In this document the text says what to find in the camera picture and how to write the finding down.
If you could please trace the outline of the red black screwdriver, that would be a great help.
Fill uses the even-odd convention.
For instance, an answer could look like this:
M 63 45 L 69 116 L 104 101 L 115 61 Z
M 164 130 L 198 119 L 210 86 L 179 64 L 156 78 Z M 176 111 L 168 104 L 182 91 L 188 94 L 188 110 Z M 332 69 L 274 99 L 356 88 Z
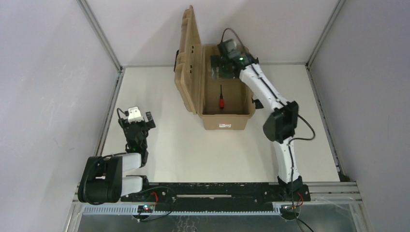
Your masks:
M 220 100 L 219 100 L 219 108 L 223 110 L 225 107 L 224 103 L 224 97 L 223 97 L 223 91 L 222 91 L 222 85 L 220 85 Z

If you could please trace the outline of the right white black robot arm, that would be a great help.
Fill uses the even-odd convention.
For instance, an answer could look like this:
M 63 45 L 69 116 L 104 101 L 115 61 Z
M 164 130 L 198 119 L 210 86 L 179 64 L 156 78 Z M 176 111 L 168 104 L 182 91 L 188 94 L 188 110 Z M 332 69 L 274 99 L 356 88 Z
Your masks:
M 244 83 L 268 111 L 263 132 L 273 143 L 278 160 L 278 183 L 283 199 L 293 200 L 303 181 L 294 155 L 294 135 L 297 127 L 299 105 L 287 101 L 271 84 L 258 60 L 250 54 L 240 54 L 232 59 L 223 55 L 211 56 L 213 77 L 224 74 Z

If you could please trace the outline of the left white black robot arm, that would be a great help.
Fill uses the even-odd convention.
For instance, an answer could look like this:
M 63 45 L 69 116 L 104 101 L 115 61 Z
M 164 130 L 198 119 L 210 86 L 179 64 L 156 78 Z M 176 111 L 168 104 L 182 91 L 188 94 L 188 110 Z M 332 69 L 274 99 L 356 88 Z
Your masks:
M 88 158 L 77 192 L 82 203 L 116 203 L 120 197 L 142 190 L 143 177 L 123 174 L 146 165 L 149 156 L 147 137 L 156 124 L 151 112 L 142 116 L 137 107 L 128 109 L 124 115 L 118 116 L 117 121 L 126 139 L 125 150 Z

